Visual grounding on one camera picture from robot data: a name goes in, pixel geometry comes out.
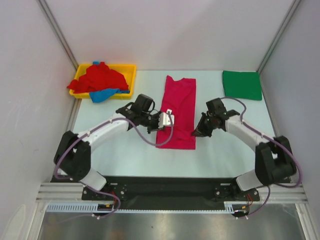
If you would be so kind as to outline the magenta t shirt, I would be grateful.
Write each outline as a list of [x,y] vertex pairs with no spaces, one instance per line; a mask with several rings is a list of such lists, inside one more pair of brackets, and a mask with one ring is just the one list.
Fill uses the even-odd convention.
[[170,141],[159,146],[160,149],[196,149],[196,138],[192,136],[195,129],[196,88],[194,78],[174,80],[169,75],[166,77],[160,110],[172,110],[174,124]]

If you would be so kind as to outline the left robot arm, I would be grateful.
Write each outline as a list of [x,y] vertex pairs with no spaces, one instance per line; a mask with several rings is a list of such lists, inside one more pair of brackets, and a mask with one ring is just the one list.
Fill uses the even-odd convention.
[[111,188],[106,178],[92,168],[92,153],[112,137],[136,129],[139,125],[146,127],[148,133],[166,126],[172,127],[172,110],[152,113],[154,106],[152,98],[139,94],[134,102],[117,109],[114,115],[97,126],[79,133],[65,132],[54,157],[55,178],[80,182],[93,189],[98,199],[107,199]]

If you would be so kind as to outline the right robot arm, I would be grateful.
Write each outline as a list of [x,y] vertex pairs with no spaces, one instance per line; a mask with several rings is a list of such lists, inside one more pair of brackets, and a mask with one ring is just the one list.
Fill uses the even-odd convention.
[[250,125],[244,119],[245,104],[241,113],[227,110],[223,98],[207,101],[206,106],[207,111],[201,114],[192,136],[211,137],[214,130],[220,129],[237,137],[255,154],[254,169],[233,180],[230,194],[235,200],[242,201],[250,190],[258,187],[279,186],[282,180],[297,173],[289,140],[285,136],[270,137]]

